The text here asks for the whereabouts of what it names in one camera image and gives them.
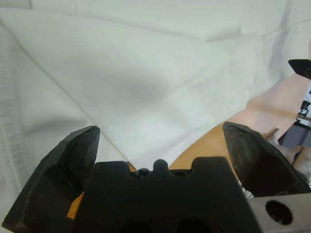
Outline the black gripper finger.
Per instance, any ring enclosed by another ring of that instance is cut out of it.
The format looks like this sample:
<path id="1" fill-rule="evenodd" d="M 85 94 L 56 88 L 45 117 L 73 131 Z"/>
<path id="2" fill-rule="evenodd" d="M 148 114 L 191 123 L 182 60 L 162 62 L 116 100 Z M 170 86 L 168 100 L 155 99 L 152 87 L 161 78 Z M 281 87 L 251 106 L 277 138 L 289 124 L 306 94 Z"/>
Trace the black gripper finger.
<path id="1" fill-rule="evenodd" d="M 94 168 L 97 126 L 70 133 L 38 164 L 4 219 L 14 233 L 69 233 L 71 204 L 83 193 Z"/>
<path id="2" fill-rule="evenodd" d="M 223 124 L 223 132 L 232 167 L 254 197 L 310 193 L 298 171 L 259 132 L 232 122 Z"/>
<path id="3" fill-rule="evenodd" d="M 307 79 L 311 79 L 311 60 L 309 59 L 291 59 L 288 61 L 294 72 Z"/>

